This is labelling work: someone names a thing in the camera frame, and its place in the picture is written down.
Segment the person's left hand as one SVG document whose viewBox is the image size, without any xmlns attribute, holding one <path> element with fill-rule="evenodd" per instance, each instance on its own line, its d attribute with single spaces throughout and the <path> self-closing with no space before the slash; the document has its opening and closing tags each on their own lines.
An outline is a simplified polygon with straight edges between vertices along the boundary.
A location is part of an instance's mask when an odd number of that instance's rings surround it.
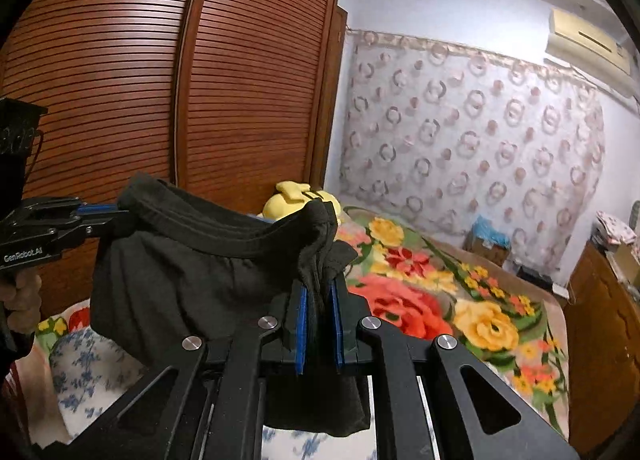
<svg viewBox="0 0 640 460">
<path fill-rule="evenodd" d="M 16 333 L 32 334 L 40 320 L 41 278 L 35 268 L 26 268 L 17 272 L 15 279 L 4 280 L 0 285 L 0 297 L 8 328 Z"/>
</svg>

